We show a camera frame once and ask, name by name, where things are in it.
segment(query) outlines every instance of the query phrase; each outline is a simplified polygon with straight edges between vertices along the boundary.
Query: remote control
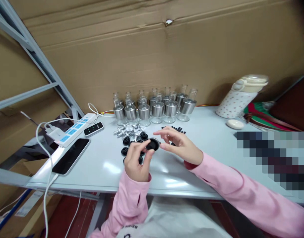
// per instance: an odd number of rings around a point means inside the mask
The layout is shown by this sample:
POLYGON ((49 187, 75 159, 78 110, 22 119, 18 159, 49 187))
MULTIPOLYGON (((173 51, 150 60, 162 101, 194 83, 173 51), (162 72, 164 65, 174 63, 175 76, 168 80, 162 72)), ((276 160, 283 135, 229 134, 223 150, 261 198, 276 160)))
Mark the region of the remote control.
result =
POLYGON ((101 122, 94 124, 93 126, 89 126, 84 130, 86 138, 98 133, 99 131, 102 131, 105 127, 101 122))

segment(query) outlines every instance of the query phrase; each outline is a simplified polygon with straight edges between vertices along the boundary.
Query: black phone screen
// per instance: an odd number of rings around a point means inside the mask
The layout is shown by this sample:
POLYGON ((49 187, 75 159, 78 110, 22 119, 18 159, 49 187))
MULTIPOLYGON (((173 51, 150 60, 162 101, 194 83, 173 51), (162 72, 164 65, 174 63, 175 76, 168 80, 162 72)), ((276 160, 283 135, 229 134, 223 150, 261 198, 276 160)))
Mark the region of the black phone screen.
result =
POLYGON ((78 139, 64 154, 64 156, 53 167, 53 172, 57 174, 66 174, 72 167, 78 156, 89 143, 89 139, 78 139))

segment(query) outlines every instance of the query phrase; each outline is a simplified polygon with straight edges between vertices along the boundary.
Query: white table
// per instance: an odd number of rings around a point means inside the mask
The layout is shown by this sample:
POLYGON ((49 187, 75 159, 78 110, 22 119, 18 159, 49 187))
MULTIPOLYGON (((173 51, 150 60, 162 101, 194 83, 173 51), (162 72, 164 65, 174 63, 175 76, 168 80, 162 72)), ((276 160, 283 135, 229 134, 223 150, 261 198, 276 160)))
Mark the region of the white table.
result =
MULTIPOLYGON (((237 148, 237 139, 234 136, 236 131, 225 125, 227 119, 217 116, 214 112, 215 108, 195 108, 189 122, 177 120, 171 125, 182 127, 197 147, 220 162, 238 169, 294 202, 304 203, 304 199, 294 197, 291 192, 275 183, 270 178, 272 175, 262 173, 262 168, 256 165, 255 158, 244 157, 244 150, 237 148)), ((124 145, 121 138, 113 135, 113 131, 117 129, 114 117, 101 117, 97 122, 99 121, 103 123, 105 129, 90 137, 90 145, 71 172, 67 176, 59 176, 51 186, 52 189, 104 193, 113 193, 118 190, 119 179, 124 169, 124 157, 121 155, 124 145)), ((165 123, 158 125, 152 123, 147 127, 146 133, 149 138, 156 137, 161 141, 160 136, 153 136, 152 133, 165 125, 165 123)), ((243 131, 259 130, 251 125, 245 125, 243 131)), ((56 164, 68 149, 57 149, 52 155, 53 163, 56 164)), ((49 169, 50 161, 48 160, 30 179, 27 186, 45 189, 49 169)), ((151 195, 222 199, 214 189, 189 172, 184 167, 181 158, 162 149, 155 152, 150 173, 152 181, 149 194, 151 195)))

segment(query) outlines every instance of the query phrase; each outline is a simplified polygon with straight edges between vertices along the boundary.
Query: white soap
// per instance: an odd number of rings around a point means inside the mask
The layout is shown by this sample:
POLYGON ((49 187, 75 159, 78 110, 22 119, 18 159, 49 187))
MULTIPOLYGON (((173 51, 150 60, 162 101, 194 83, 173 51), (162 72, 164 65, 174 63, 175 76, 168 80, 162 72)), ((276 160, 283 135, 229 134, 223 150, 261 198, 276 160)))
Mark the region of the white soap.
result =
POLYGON ((231 119, 227 121, 227 126, 236 130, 241 130, 244 127, 244 124, 241 121, 231 119))

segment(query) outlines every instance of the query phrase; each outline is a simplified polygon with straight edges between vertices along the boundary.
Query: pink sweater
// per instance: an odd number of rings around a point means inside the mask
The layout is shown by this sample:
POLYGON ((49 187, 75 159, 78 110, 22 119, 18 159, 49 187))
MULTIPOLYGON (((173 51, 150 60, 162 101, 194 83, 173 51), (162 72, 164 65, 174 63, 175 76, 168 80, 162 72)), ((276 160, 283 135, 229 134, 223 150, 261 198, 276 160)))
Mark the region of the pink sweater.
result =
MULTIPOLYGON (((197 167, 186 162, 185 166, 257 227, 278 237, 304 238, 304 208, 300 205, 205 153, 197 167)), ((146 195, 150 181, 151 175, 149 182, 135 182, 124 171, 109 218, 101 231, 97 228, 90 237, 114 238, 123 226, 143 223, 148 214, 146 195)))

